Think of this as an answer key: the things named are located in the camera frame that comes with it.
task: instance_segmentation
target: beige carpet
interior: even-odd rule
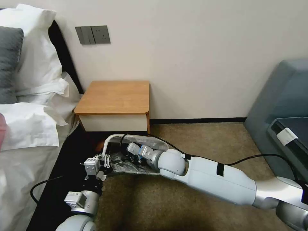
[[[152,133],[181,150],[221,163],[259,154],[242,123],[166,124]],[[263,158],[237,165],[254,180],[273,176]],[[96,218],[110,230],[290,230],[274,210],[237,206],[161,176],[108,178]]]

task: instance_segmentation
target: cable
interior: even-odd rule
[[[238,161],[236,161],[234,163],[226,164],[226,165],[233,166],[233,165],[239,164],[239,163],[241,163],[241,162],[243,162],[245,160],[253,159],[253,158],[256,158],[256,157],[264,157],[264,156],[274,156],[274,157],[279,157],[279,158],[283,159],[289,165],[289,167],[290,167],[290,169],[291,169],[291,171],[293,173],[294,179],[296,181],[298,181],[298,177],[297,177],[297,173],[295,171],[294,165],[287,158],[285,158],[283,156],[280,156],[280,155],[277,155],[277,154],[259,154],[259,155],[249,156],[249,157],[240,159],[240,160],[238,160]]]
[[[178,148],[177,148],[176,146],[174,146],[173,144],[170,144],[168,141],[166,141],[166,140],[164,140],[164,139],[162,139],[162,138],[160,138],[160,137],[158,137],[158,136],[155,136],[155,135],[152,135],[152,134],[149,134],[149,133],[148,133],[148,136],[152,136],[152,137],[155,137],[155,138],[157,138],[157,139],[159,139],[159,140],[161,140],[161,141],[163,141],[163,142],[166,142],[167,144],[169,144],[171,147],[173,147],[174,149],[178,150],[179,152],[181,152],[181,153],[183,153],[183,154],[185,154],[185,155],[188,155],[188,156],[193,157],[193,155],[189,155],[189,154],[187,154],[187,153],[181,151],[180,149],[178,149]],[[292,173],[293,173],[293,176],[294,176],[295,181],[297,181],[297,182],[299,181],[299,180],[298,180],[298,177],[297,177],[297,174],[296,174],[296,171],[295,171],[294,165],[293,165],[287,158],[285,158],[285,157],[283,157],[283,156],[280,156],[280,155],[277,155],[277,154],[259,154],[259,155],[254,155],[254,156],[246,157],[246,158],[240,159],[240,160],[238,160],[238,161],[236,161],[236,162],[234,162],[234,163],[226,164],[226,165],[232,166],[232,165],[239,164],[239,163],[241,163],[241,162],[243,162],[243,161],[245,161],[245,160],[249,160],[249,159],[256,158],[256,157],[264,157],[264,156],[275,156],[275,157],[279,157],[279,158],[283,159],[283,160],[289,165],[289,167],[290,167],[290,169],[291,169],[291,171],[292,171]]]
[[[127,132],[127,133],[125,133],[125,134],[121,137],[121,139],[120,139],[120,148],[122,148],[122,141],[123,141],[124,137],[127,136],[129,133],[130,133],[130,132]]]
[[[51,178],[51,179],[48,179],[48,180],[44,180],[44,181],[39,182],[39,183],[37,183],[36,185],[34,185],[34,186],[32,187],[32,189],[30,190],[30,196],[32,197],[32,199],[34,200],[34,202],[35,202],[36,204],[39,204],[39,201],[38,201],[38,200],[35,198],[35,196],[33,195],[33,190],[34,190],[37,186],[39,186],[39,185],[41,185],[41,184],[44,184],[44,183],[47,183],[48,181],[52,181],[52,180],[59,179],[59,178],[61,178],[61,177],[63,177],[63,176],[58,176],[58,177],[55,177],[55,178]]]
[[[193,157],[193,155],[189,155],[189,154],[187,154],[187,153],[181,151],[180,149],[178,149],[178,148],[177,148],[176,146],[174,146],[173,144],[170,144],[168,141],[166,141],[166,140],[164,140],[164,139],[162,139],[162,138],[160,138],[160,137],[158,137],[158,136],[155,136],[155,135],[152,135],[152,134],[149,134],[149,133],[148,133],[148,136],[152,136],[152,137],[154,137],[154,138],[156,138],[156,139],[159,139],[159,140],[161,140],[161,141],[163,141],[163,142],[169,144],[171,147],[173,147],[174,149],[178,150],[179,152],[181,152],[181,153],[183,153],[183,154],[185,154],[185,155],[188,155],[188,156],[192,156],[192,157]]]

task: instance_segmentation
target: gray switch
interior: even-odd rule
[[[95,43],[110,43],[109,32],[107,26],[91,26]]]
[[[75,27],[80,44],[95,44],[91,27]]]

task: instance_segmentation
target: baseboard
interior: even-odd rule
[[[244,122],[246,117],[234,118],[205,118],[205,119],[151,119],[151,124],[196,124],[196,123],[225,123]]]

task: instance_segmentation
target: plastic bag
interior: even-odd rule
[[[108,137],[104,144],[104,149],[107,149],[107,145],[109,142],[111,143],[120,143],[123,134],[111,135]],[[139,136],[139,135],[125,135],[122,140],[122,143],[131,143],[136,142],[142,145],[147,145],[153,149],[159,150],[167,150],[169,149],[169,145],[155,137],[148,136]],[[110,153],[111,158],[111,166],[113,169],[113,173],[129,173],[129,174],[144,174],[144,175],[159,175],[154,169],[150,166],[145,165],[135,165],[130,162],[125,156],[120,152]]]

